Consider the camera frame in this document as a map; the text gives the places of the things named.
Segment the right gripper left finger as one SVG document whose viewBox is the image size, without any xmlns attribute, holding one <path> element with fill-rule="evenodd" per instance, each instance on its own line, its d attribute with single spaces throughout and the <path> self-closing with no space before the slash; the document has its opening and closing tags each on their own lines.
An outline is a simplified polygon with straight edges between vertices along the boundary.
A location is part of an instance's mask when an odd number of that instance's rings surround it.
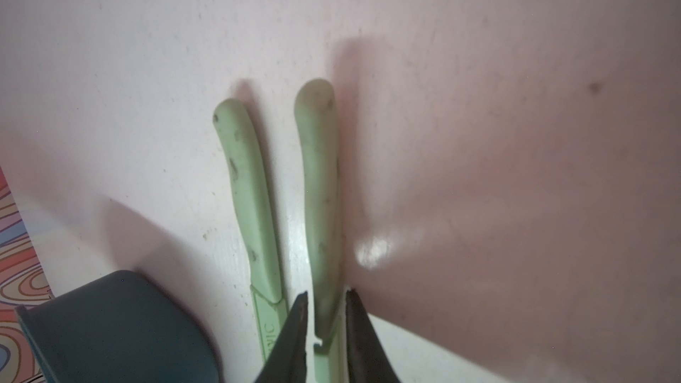
<svg viewBox="0 0 681 383">
<path fill-rule="evenodd" d="M 305 383 L 309 296 L 299 294 L 255 383 Z"/>
</svg>

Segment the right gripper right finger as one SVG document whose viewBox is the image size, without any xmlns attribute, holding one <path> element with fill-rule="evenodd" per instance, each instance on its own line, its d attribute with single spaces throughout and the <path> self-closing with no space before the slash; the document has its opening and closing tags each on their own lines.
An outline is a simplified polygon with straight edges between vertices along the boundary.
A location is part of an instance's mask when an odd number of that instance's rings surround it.
<svg viewBox="0 0 681 383">
<path fill-rule="evenodd" d="M 346 293 L 346 338 L 349 382 L 400 383 L 355 289 Z"/>
</svg>

